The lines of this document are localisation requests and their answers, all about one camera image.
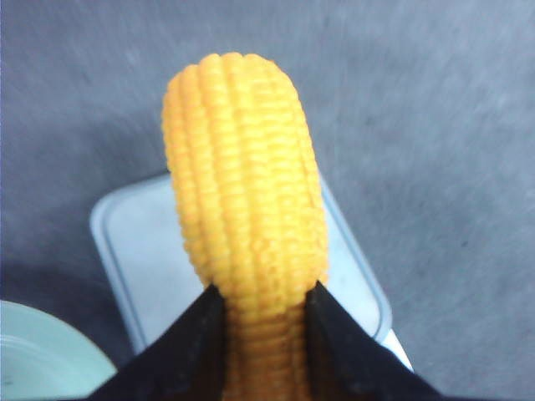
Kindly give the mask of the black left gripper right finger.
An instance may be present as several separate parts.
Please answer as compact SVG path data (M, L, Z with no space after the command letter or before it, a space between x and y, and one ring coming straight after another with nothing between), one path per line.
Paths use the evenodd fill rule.
M445 400L377 343L321 283L307 293L308 373L314 400Z

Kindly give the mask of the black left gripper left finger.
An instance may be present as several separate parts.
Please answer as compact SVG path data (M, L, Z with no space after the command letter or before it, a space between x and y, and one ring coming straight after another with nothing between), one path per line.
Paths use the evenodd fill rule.
M209 286L164 334L88 400L221 400L225 305Z

